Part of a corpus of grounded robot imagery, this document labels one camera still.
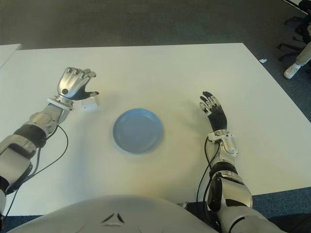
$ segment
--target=blue plate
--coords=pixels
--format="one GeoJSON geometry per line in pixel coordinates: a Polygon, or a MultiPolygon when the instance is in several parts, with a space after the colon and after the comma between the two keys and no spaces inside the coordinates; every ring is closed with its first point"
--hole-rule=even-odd
{"type": "Polygon", "coordinates": [[[159,118],[147,109],[126,111],[113,126],[113,137],[123,150],[143,153],[154,148],[162,136],[159,118]]]}

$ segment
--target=beige pants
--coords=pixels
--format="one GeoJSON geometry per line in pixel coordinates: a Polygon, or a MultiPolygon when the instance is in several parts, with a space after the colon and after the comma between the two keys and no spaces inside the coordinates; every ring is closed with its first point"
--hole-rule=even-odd
{"type": "MultiPolygon", "coordinates": [[[[311,35],[311,24],[308,26],[308,32],[311,35]]],[[[302,50],[302,52],[296,58],[296,64],[304,66],[311,60],[311,42],[302,50]]]]}

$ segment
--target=white sneaker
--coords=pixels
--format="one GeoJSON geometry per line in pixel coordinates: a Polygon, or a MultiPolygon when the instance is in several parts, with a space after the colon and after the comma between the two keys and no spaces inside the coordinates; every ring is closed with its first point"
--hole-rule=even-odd
{"type": "Polygon", "coordinates": [[[300,65],[297,65],[296,63],[292,64],[288,69],[284,72],[284,76],[287,79],[291,79],[297,71],[301,68],[300,65]]]}

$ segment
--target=office chair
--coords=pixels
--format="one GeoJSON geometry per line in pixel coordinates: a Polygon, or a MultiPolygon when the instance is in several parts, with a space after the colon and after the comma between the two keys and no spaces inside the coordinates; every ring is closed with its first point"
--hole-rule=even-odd
{"type": "MultiPolygon", "coordinates": [[[[292,19],[288,19],[284,22],[285,25],[287,25],[287,22],[289,21],[293,21],[292,19]]],[[[305,44],[308,44],[311,41],[311,37],[309,35],[309,32],[307,30],[307,27],[309,26],[309,24],[311,23],[311,15],[307,15],[303,21],[301,22],[301,24],[299,24],[298,27],[296,27],[295,32],[302,36],[302,40],[297,39],[295,36],[293,36],[293,40],[295,41],[299,41],[299,42],[304,42],[305,44]]],[[[294,50],[293,52],[289,52],[287,54],[284,54],[282,56],[280,56],[278,58],[279,61],[282,61],[285,57],[289,57],[289,56],[298,56],[302,50],[305,48],[305,46],[303,47],[297,47],[294,45],[290,45],[290,44],[285,44],[285,43],[281,43],[277,46],[277,49],[281,49],[282,47],[287,47],[290,48],[292,50],[294,50]]]]}

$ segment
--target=black joint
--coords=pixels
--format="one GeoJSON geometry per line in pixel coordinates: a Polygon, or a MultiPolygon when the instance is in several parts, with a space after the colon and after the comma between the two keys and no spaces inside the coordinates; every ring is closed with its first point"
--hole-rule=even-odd
{"type": "Polygon", "coordinates": [[[6,195],[13,193],[15,190],[17,190],[23,183],[26,177],[29,175],[31,170],[33,169],[33,165],[29,164],[28,168],[24,171],[24,173],[18,178],[18,180],[9,187],[9,189],[6,191],[6,195]]]}
{"type": "Polygon", "coordinates": [[[25,150],[23,147],[21,147],[18,144],[12,143],[8,146],[8,148],[14,150],[16,153],[24,156],[26,159],[31,159],[35,155],[35,151],[29,153],[27,150],[25,150]]]}
{"type": "Polygon", "coordinates": [[[208,193],[207,204],[213,211],[220,210],[220,204],[223,194],[223,184],[220,178],[213,179],[210,184],[210,191],[208,193]]]}
{"type": "Polygon", "coordinates": [[[65,94],[67,94],[68,93],[68,89],[63,89],[62,90],[62,93],[65,95],[65,94]]]}
{"type": "Polygon", "coordinates": [[[44,147],[47,141],[45,132],[36,125],[22,125],[14,134],[26,137],[32,141],[37,148],[44,147]]]}
{"type": "Polygon", "coordinates": [[[244,203],[239,202],[237,200],[233,200],[233,199],[226,199],[225,203],[228,207],[229,206],[246,206],[244,203]]]}
{"type": "Polygon", "coordinates": [[[212,178],[213,175],[218,171],[232,171],[236,174],[238,173],[237,170],[235,169],[235,167],[231,163],[218,162],[213,166],[213,168],[209,172],[209,176],[212,178]]]}
{"type": "Polygon", "coordinates": [[[5,193],[8,186],[9,186],[9,182],[5,178],[0,176],[0,189],[5,193]]]}

